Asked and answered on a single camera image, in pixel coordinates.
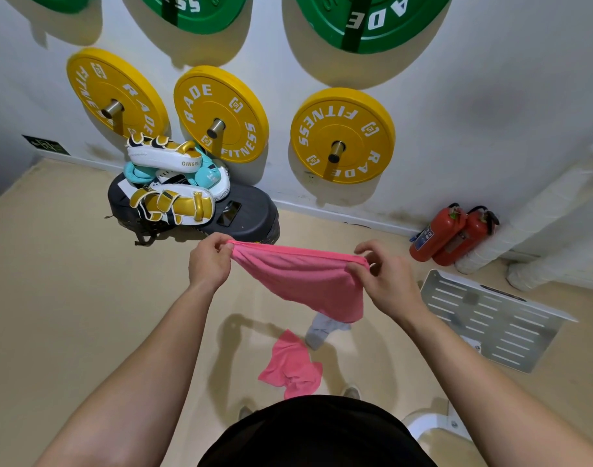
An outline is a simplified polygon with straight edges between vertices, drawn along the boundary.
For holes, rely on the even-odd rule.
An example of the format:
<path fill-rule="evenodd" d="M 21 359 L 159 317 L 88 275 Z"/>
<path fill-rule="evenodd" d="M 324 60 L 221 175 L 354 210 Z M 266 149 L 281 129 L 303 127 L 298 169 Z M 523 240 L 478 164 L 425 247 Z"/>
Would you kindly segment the slotted grey metal plate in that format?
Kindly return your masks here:
<path fill-rule="evenodd" d="M 568 313 L 431 269 L 420 288 L 436 317 L 485 358 L 530 374 L 565 322 Z"/>

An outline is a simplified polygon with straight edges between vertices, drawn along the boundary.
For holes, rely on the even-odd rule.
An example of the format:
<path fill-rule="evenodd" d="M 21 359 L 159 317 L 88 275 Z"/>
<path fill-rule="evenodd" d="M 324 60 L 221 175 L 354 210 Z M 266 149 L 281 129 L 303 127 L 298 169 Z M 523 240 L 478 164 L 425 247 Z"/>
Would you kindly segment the teal kick pad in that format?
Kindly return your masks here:
<path fill-rule="evenodd" d="M 202 166 L 211 165 L 214 163 L 207 154 L 201 152 L 200 150 L 198 151 L 202 154 L 203 157 Z M 137 166 L 133 164 L 131 160 L 129 160 L 128 162 L 126 162 L 124 167 L 124 176 L 133 183 L 145 185 L 149 184 L 155 178 L 158 170 L 162 169 L 153 169 L 149 167 Z"/>

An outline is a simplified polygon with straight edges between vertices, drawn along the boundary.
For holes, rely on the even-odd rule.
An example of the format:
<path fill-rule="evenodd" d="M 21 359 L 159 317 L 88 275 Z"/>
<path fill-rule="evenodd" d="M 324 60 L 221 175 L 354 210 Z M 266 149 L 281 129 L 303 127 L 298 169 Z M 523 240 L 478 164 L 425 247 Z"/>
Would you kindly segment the person's black shirt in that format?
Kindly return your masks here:
<path fill-rule="evenodd" d="M 438 466 L 386 410 L 338 395 L 306 395 L 232 424 L 198 467 Z"/>

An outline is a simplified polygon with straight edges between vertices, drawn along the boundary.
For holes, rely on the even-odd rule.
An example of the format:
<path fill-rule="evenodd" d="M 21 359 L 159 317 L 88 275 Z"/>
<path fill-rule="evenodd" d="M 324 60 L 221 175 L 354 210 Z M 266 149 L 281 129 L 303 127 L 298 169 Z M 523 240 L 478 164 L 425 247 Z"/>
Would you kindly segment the green exit sign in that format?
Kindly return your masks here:
<path fill-rule="evenodd" d="M 46 151 L 49 153 L 60 154 L 63 156 L 71 156 L 70 153 L 67 152 L 65 148 L 63 148 L 59 142 L 54 140 L 36 138 L 33 136 L 22 135 L 34 148 L 37 148 L 42 151 Z"/>

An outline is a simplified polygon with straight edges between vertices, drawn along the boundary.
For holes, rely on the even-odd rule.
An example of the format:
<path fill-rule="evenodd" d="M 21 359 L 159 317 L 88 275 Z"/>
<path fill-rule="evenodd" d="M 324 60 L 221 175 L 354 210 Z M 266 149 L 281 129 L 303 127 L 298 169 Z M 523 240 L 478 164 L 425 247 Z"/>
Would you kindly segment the red fire extinguisher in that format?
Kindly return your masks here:
<path fill-rule="evenodd" d="M 458 203 L 441 209 L 430 223 L 411 240 L 410 256 L 419 262 L 430 260 L 465 226 L 467 214 Z"/>
<path fill-rule="evenodd" d="M 463 228 L 433 255 L 433 261 L 440 266 L 454 264 L 492 236 L 499 225 L 500 222 L 495 213 L 486 206 L 479 205 L 472 208 L 467 213 Z"/>

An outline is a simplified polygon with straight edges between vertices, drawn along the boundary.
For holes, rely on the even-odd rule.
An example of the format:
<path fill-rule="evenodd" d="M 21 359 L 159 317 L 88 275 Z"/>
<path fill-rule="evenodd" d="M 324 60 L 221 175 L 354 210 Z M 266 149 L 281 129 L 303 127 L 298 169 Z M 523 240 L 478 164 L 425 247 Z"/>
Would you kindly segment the black phone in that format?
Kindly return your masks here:
<path fill-rule="evenodd" d="M 240 211 L 242 204 L 240 202 L 236 202 L 230 200 L 224 207 L 223 211 L 216 220 L 216 224 L 222 227 L 230 227 L 238 212 Z"/>

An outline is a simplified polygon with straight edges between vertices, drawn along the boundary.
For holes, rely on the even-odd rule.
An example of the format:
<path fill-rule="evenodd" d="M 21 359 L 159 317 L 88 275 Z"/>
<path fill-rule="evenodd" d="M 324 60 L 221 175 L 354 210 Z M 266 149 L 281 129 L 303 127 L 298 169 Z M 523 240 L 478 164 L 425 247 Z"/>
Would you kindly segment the person's right hand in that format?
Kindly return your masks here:
<path fill-rule="evenodd" d="M 421 306 L 410 264 L 378 240 L 359 243 L 355 254 L 363 255 L 370 266 L 372 288 L 364 290 L 374 305 L 398 325 L 405 324 Z"/>

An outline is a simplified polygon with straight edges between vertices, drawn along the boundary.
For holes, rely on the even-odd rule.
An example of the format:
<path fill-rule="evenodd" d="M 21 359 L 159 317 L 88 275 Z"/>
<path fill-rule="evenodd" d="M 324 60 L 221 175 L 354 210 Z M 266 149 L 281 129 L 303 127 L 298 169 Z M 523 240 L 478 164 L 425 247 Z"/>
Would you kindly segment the white curved bracket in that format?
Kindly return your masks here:
<path fill-rule="evenodd" d="M 402 423 L 416 440 L 419 440 L 426 432 L 437 429 L 473 442 L 458 412 L 449 400 L 445 415 L 435 412 L 414 412 L 406 416 Z"/>

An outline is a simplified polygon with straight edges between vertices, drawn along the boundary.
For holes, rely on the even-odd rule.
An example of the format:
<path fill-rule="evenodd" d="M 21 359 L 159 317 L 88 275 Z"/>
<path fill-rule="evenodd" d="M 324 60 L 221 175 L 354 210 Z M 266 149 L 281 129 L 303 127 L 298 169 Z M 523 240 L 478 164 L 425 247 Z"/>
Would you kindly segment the green weight plate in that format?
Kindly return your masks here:
<path fill-rule="evenodd" d="M 163 20 L 197 35 L 227 29 L 239 16 L 247 0 L 141 0 Z"/>
<path fill-rule="evenodd" d="M 89 5 L 89 0 L 32 0 L 52 11 L 62 14 L 78 14 Z"/>
<path fill-rule="evenodd" d="M 353 54 L 396 48 L 425 30 L 451 0 L 296 0 L 327 43 Z"/>

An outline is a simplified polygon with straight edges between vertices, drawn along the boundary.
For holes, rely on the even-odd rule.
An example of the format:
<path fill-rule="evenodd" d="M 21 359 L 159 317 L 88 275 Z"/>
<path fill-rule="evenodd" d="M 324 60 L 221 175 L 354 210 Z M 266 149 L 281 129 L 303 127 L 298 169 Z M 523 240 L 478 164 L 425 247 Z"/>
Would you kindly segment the person's left forearm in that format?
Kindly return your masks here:
<path fill-rule="evenodd" d="M 215 292 L 191 283 L 74 411 L 35 467 L 160 467 L 188 396 Z"/>

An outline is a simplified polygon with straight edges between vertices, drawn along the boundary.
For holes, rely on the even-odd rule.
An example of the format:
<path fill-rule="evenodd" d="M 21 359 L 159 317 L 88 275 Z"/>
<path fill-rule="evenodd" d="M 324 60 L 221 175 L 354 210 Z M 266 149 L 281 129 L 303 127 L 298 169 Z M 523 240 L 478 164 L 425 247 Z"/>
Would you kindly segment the large black strike shield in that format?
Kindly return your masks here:
<path fill-rule="evenodd" d="M 212 220 L 201 226 L 176 226 L 166 222 L 148 222 L 131 208 L 129 197 L 137 190 L 123 174 L 119 174 L 110 184 L 107 199 L 112 216 L 119 225 L 133 232 L 136 245 L 149 246 L 155 240 L 169 235 L 182 240 L 209 235 L 214 232 L 228 234 L 243 242 L 274 244 L 280 236 L 279 214 L 275 203 L 262 190 L 241 184 L 232 184 L 229 195 L 215 202 L 215 214 Z M 230 201 L 240 202 L 242 207 L 230 227 L 216 224 L 218 215 Z"/>

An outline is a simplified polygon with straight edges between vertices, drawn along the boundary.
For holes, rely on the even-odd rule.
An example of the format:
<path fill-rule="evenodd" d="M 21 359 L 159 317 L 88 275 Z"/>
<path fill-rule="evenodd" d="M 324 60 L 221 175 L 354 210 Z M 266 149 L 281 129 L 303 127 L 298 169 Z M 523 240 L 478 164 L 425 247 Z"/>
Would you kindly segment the pink towel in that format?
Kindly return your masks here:
<path fill-rule="evenodd" d="M 272 347 L 267 367 L 257 377 L 274 387 L 283 387 L 284 399 L 313 395 L 323 378 L 323 364 L 311 360 L 305 343 L 285 330 Z"/>
<path fill-rule="evenodd" d="M 232 259 L 274 295 L 335 321 L 352 324 L 363 317 L 363 285 L 347 270 L 369 269 L 364 257 L 230 240 Z"/>

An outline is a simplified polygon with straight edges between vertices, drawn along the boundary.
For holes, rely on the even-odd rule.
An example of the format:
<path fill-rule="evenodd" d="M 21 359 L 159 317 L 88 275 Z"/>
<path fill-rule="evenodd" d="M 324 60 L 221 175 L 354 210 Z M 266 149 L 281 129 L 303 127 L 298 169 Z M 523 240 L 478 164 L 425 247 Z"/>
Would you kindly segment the yellow weight plate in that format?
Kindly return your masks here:
<path fill-rule="evenodd" d="M 114 133 L 155 137 L 170 130 L 168 112 L 153 85 L 130 63 L 104 49 L 89 47 L 72 55 L 66 66 L 68 80 L 84 107 Z M 124 112 L 106 119 L 100 110 L 116 99 Z"/>
<path fill-rule="evenodd" d="M 355 185 L 378 177 L 390 164 L 395 127 L 373 97 L 352 88 L 327 88 L 301 105 L 290 128 L 292 149 L 313 175 L 332 183 Z M 338 164 L 328 155 L 340 140 L 346 151 Z"/>
<path fill-rule="evenodd" d="M 226 70 L 209 65 L 188 70 L 177 80 L 173 99 L 189 135 L 223 161 L 252 162 L 268 144 L 269 121 L 261 102 L 244 82 Z M 226 124 L 221 141 L 207 135 L 215 118 Z"/>

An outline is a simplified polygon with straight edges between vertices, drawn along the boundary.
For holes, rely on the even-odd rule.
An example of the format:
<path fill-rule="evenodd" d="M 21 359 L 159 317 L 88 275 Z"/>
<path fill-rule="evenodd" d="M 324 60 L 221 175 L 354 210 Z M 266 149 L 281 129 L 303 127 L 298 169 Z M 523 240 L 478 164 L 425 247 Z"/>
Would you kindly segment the white insulated pipe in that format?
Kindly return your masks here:
<path fill-rule="evenodd" d="M 589 154 L 530 199 L 492 237 L 455 263 L 472 274 L 593 198 L 593 144 Z"/>
<path fill-rule="evenodd" d="M 511 264 L 506 280 L 519 291 L 533 290 L 553 281 L 593 290 L 593 236 L 570 243 L 545 257 Z"/>

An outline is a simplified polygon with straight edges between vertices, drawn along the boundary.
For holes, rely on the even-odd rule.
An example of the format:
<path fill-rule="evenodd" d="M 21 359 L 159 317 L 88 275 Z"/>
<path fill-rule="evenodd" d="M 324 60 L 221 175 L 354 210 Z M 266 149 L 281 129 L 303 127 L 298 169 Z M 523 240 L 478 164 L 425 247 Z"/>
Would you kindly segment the person's left hand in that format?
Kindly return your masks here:
<path fill-rule="evenodd" d="M 230 263 L 223 263 L 218 256 L 219 245 L 225 242 L 232 242 L 232 237 L 218 232 L 212 233 L 199 241 L 196 248 L 191 251 L 188 265 L 190 288 L 215 293 L 226 282 L 230 274 L 231 260 Z"/>

